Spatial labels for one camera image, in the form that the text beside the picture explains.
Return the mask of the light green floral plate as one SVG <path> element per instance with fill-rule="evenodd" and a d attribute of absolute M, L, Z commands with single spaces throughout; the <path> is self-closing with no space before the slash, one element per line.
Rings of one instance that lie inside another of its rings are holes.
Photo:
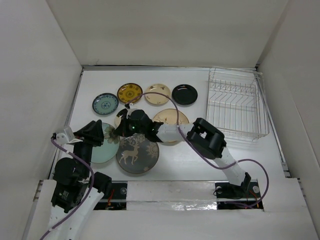
<path fill-rule="evenodd" d="M 114 135 L 114 130 L 112 125 L 102 123 L 103 144 L 92 149 L 92 163 L 106 163 L 116 155 L 120 145 L 120 137 Z"/>

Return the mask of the beige bird branch plate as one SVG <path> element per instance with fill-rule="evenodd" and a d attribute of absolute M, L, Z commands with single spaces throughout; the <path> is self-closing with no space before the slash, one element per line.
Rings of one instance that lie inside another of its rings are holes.
<path fill-rule="evenodd" d="M 167 108 L 158 112 L 152 119 L 153 122 L 163 123 L 156 136 L 163 143 L 175 143 L 184 141 L 177 128 L 177 111 Z"/>

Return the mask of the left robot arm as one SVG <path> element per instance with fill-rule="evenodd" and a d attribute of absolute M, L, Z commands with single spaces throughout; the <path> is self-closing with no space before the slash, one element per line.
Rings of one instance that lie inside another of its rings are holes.
<path fill-rule="evenodd" d="M 111 177 L 91 168 L 93 148 L 104 142 L 102 121 L 92 120 L 76 132 L 66 126 L 50 141 L 68 157 L 54 167 L 50 219 L 41 239 L 77 240 L 97 203 L 112 193 Z"/>

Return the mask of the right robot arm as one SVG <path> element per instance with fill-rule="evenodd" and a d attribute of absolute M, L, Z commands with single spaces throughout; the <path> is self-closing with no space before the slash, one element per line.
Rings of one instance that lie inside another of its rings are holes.
<path fill-rule="evenodd" d="M 142 134 L 155 143 L 186 142 L 200 157 L 212 160 L 211 166 L 223 171 L 231 191 L 242 197 L 249 191 L 251 176 L 243 170 L 227 148 L 225 135 L 205 119 L 198 117 L 193 123 L 168 124 L 163 121 L 152 121 L 141 109 L 124 109 L 119 126 L 113 134 L 120 137 L 131 137 Z"/>

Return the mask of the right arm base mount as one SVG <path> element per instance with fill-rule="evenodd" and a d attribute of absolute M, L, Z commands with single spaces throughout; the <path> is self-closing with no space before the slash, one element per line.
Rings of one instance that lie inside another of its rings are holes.
<path fill-rule="evenodd" d="M 247 190 L 243 190 L 239 186 L 232 185 L 228 182 L 216 182 L 215 196 L 218 199 L 258 199 L 261 197 L 260 188 L 257 182 L 251 181 Z"/>

